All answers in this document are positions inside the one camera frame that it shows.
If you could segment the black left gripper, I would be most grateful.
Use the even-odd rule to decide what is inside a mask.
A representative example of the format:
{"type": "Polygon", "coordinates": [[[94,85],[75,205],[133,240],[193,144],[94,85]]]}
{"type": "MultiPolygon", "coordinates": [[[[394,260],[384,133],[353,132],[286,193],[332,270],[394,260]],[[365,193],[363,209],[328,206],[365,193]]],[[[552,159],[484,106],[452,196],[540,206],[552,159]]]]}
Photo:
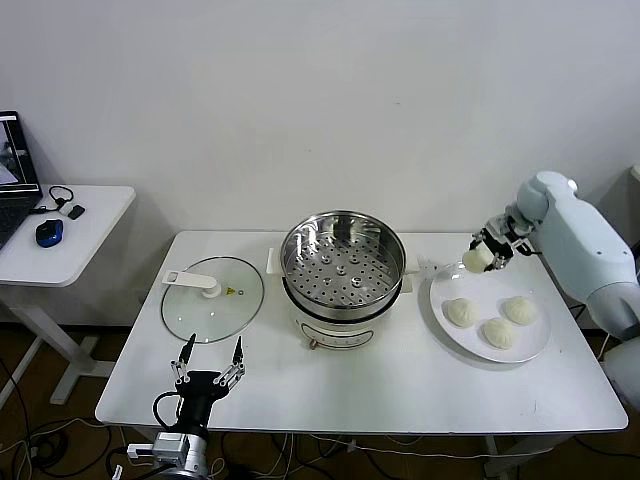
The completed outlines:
{"type": "Polygon", "coordinates": [[[182,347],[177,360],[170,365],[175,376],[176,391],[182,402],[174,424],[175,429],[206,429],[213,404],[228,395],[228,386],[235,386],[245,374],[242,337],[235,345],[232,361],[223,372],[191,371],[187,365],[195,344],[192,334],[182,347]]]}

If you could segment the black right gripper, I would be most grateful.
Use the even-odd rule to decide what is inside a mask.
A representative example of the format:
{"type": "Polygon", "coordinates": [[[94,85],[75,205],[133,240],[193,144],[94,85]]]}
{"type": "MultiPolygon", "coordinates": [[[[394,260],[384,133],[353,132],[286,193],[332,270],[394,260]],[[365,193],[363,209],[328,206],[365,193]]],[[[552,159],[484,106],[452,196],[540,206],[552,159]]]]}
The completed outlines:
{"type": "Polygon", "coordinates": [[[494,258],[486,267],[486,271],[504,269],[514,256],[513,250],[524,256],[531,256],[532,250],[526,240],[532,232],[532,223],[523,217],[502,214],[490,218],[484,227],[472,235],[470,250],[485,245],[489,250],[496,250],[494,258]]]}

